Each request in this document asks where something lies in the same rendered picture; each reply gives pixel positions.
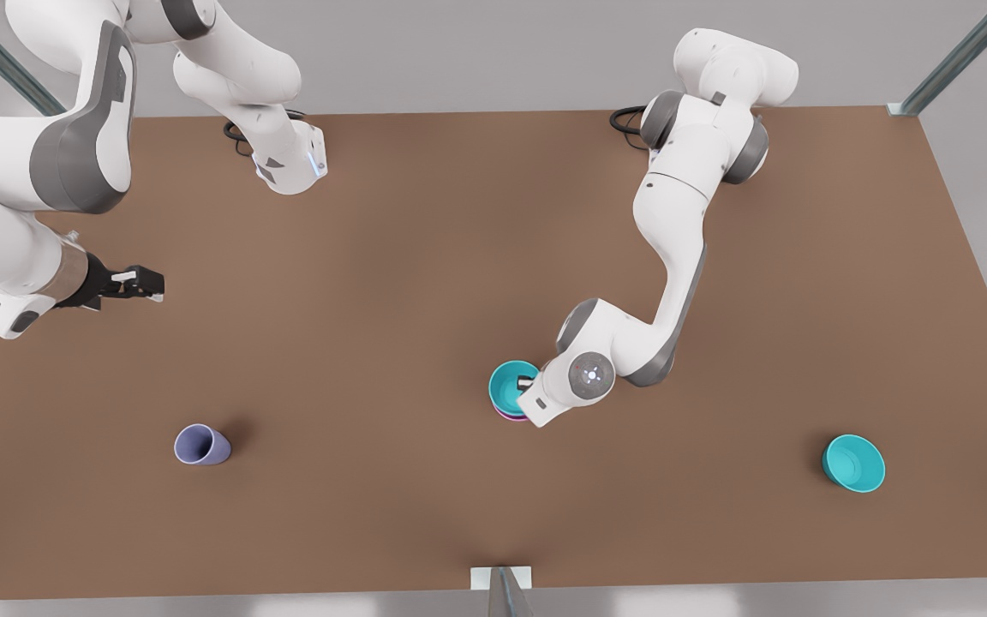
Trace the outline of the teal bowl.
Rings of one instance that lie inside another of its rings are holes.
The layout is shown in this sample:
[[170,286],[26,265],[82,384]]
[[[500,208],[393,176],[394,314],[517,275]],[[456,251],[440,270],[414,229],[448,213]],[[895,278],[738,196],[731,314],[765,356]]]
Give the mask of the teal bowl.
[[820,459],[826,477],[840,488],[866,494],[879,489],[886,477],[886,464],[877,446],[856,434],[834,437]]
[[517,405],[517,399],[529,389],[538,372],[540,369],[528,361],[512,360],[500,364],[488,382],[488,395],[493,407],[524,414]]

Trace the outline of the lavender cup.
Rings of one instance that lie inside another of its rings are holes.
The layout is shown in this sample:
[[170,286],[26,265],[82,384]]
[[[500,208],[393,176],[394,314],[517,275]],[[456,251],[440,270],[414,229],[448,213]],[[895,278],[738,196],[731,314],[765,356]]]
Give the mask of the lavender cup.
[[222,464],[231,455],[231,444],[219,431],[204,424],[184,427],[175,440],[175,456],[181,464]]

